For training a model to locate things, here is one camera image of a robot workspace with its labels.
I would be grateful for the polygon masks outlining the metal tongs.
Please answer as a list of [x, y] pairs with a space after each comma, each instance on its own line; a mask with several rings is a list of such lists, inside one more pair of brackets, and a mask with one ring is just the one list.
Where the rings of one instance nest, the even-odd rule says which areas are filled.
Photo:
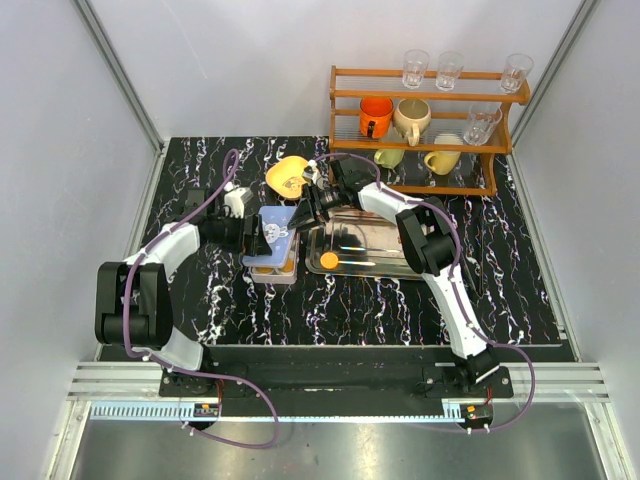
[[478, 297], [482, 298], [485, 292], [485, 281], [484, 281], [484, 262], [485, 262], [485, 220], [484, 220], [484, 212], [483, 212], [483, 204], [482, 202], [478, 202], [476, 208], [476, 217], [477, 217], [477, 225], [478, 225], [478, 265], [479, 265], [479, 273], [478, 273]]

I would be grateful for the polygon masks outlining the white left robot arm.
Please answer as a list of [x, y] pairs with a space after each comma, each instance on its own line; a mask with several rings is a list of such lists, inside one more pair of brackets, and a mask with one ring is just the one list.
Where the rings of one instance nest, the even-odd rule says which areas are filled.
[[239, 255], [269, 255], [259, 214], [247, 214], [253, 193], [229, 183], [220, 194], [189, 192], [185, 217], [120, 262], [105, 262], [97, 273], [95, 336], [119, 345], [134, 358], [151, 357], [183, 370], [181, 384], [196, 396], [215, 386], [204, 348], [174, 326], [169, 278], [200, 247], [211, 244]]

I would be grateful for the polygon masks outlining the white cookie box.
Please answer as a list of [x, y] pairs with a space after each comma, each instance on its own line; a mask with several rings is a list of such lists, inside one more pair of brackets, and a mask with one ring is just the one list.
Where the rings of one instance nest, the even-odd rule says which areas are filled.
[[299, 253], [299, 236], [296, 235], [294, 237], [292, 246], [289, 250], [288, 253], [288, 259], [292, 259], [295, 263], [295, 268], [294, 271], [291, 274], [283, 274], [281, 272], [281, 268], [285, 265], [283, 265], [280, 268], [271, 268], [274, 270], [273, 274], [271, 275], [258, 275], [256, 273], [254, 273], [254, 269], [256, 267], [251, 267], [249, 269], [249, 273], [250, 276], [252, 278], [252, 280], [256, 283], [261, 283], [261, 284], [272, 284], [272, 285], [293, 285], [296, 282], [297, 279], [297, 263], [298, 263], [298, 253]]

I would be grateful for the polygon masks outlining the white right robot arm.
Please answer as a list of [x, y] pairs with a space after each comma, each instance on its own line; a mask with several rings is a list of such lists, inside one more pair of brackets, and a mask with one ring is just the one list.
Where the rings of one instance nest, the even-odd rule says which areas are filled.
[[288, 227], [299, 232], [316, 228], [328, 222], [338, 207], [353, 207], [395, 225], [408, 266], [427, 283], [444, 320], [454, 356], [455, 387], [466, 396], [480, 394], [499, 369], [499, 360], [464, 288], [461, 242], [443, 203], [436, 197], [411, 197], [383, 184], [378, 165], [360, 155], [333, 153], [320, 158], [329, 161], [334, 182], [324, 188], [304, 185]]

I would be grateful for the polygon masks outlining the plain orange cookie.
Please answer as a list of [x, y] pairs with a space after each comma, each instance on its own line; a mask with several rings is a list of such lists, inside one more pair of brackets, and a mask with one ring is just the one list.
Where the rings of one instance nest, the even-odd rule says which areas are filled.
[[288, 259], [285, 265], [281, 268], [283, 274], [291, 274], [294, 271], [295, 263], [292, 259]]

